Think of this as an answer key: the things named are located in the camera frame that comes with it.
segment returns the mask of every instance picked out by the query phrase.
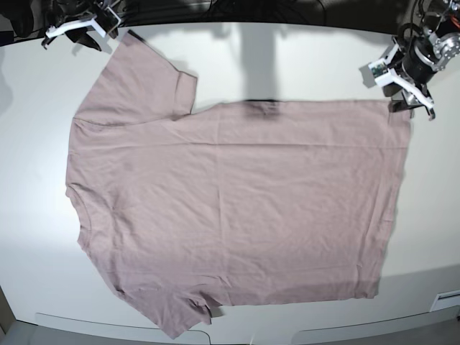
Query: short sleeve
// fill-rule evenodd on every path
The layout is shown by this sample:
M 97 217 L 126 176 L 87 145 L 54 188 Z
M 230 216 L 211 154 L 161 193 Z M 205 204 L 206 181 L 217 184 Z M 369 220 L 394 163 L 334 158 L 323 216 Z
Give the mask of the short sleeve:
M 75 118 L 94 124 L 138 124 L 191 112 L 196 77 L 177 70 L 128 32 Z
M 166 290 L 137 290 L 117 293 L 132 307 L 155 323 L 170 338 L 203 322 L 211 324 L 211 314 L 204 305 Z

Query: cable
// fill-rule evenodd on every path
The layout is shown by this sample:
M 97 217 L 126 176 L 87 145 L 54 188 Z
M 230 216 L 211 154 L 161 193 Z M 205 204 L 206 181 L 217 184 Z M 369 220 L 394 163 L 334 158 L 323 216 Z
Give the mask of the cable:
M 208 10 L 206 12 L 204 12 L 201 16 L 202 17 L 208 17 L 209 14 L 211 13 L 211 7 L 212 6 L 213 6 L 213 0 L 210 0 Z
M 451 9 L 451 7 L 452 7 L 452 2 L 453 2 L 453 0 L 450 0 L 450 2 L 448 3 L 447 8 L 444 10 L 443 14 L 439 17 L 438 25 L 436 25 L 436 29 L 434 31 L 438 31 L 439 26 L 443 22 L 443 18 L 446 16 L 447 12 L 449 12 L 449 9 Z
M 43 28 L 40 27 L 39 29 L 36 29 L 36 30 L 30 32 L 30 34 L 29 34 L 27 37 L 13 36 L 13 39 L 20 38 L 21 40 L 25 40 L 25 39 L 29 38 L 29 36 L 30 36 L 31 34 L 34 34 L 35 32 L 39 32 L 40 30 L 43 30 Z
M 327 23 L 327 14 L 326 14 L 326 8 L 323 4 L 323 2 L 321 0 L 316 0 L 320 5 L 321 7 L 323 8 L 323 26 L 325 27 L 326 26 L 326 23 Z
M 275 17 L 281 17 L 281 19 L 284 21 L 284 23 L 289 24 L 288 19 L 285 17 L 282 11 L 278 8 L 278 4 L 275 5 L 275 10 L 273 11 L 273 15 Z
M 294 10 L 291 6 L 285 5 L 282 1 L 280 2 L 280 4 L 282 4 L 286 9 L 289 9 L 290 11 L 296 13 L 300 18 L 302 18 L 302 20 L 303 20 L 307 25 L 310 25 L 310 21 L 308 21 L 308 19 L 306 19 L 305 16 L 304 16 L 303 14 L 301 14 L 299 11 Z
M 451 21 L 456 26 L 457 29 L 460 29 L 460 22 L 456 17 L 451 16 Z
M 425 2 L 425 0 L 418 0 L 418 11 L 422 15 L 422 17 L 425 16 L 425 9 L 423 8 L 423 3 L 424 2 Z
M 412 48 L 412 41 L 414 35 L 414 15 L 415 15 L 415 7 L 417 4 L 420 3 L 420 0 L 414 0 L 414 5 L 412 5 L 412 11 L 410 12 L 410 35 L 409 35 L 409 48 L 408 52 L 410 52 L 410 48 Z

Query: robotic arm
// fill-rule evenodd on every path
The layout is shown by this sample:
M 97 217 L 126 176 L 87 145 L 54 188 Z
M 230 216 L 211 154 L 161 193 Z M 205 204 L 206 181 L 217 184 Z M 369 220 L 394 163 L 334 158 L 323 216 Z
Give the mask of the robotic arm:
M 369 69 L 387 97 L 401 98 L 391 103 L 390 111 L 424 106 L 433 120 L 434 102 L 426 84 L 460 53 L 460 0 L 432 0 L 426 11 L 424 3 L 415 0 L 411 23 L 401 26 L 391 51 Z M 420 26 L 413 24 L 416 7 Z
M 60 35 L 66 35 L 74 43 L 101 50 L 87 34 L 92 27 L 102 37 L 118 35 L 120 17 L 112 9 L 120 0 L 50 0 L 47 19 L 50 26 L 42 46 L 46 49 Z

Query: white table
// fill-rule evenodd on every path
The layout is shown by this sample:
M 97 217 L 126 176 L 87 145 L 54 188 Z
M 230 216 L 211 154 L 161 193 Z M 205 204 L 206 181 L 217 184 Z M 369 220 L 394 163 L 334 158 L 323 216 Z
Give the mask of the white table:
M 195 111 L 246 98 L 383 98 L 363 85 L 359 68 L 384 52 L 387 35 L 231 23 L 134 31 L 198 76 Z M 78 218 L 65 197 L 70 121 L 118 41 L 102 44 L 96 52 L 59 37 L 48 51 L 40 41 L 0 47 L 0 285 L 21 321 L 44 313 L 154 328 L 111 294 L 80 250 Z M 460 289 L 459 76 L 457 58 L 430 83 L 435 121 L 416 112 L 374 300 L 225 307 L 212 326 L 193 329 L 213 344 L 289 344 L 301 330 L 425 313 L 436 293 Z

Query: t-shirt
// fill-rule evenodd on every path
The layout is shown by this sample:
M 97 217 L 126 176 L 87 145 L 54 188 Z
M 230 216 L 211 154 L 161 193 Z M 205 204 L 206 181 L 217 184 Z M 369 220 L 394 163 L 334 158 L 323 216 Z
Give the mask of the t-shirt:
M 113 293 L 172 338 L 219 305 L 373 298 L 409 112 L 242 101 L 191 114 L 196 81 L 129 33 L 73 119 L 67 195 Z

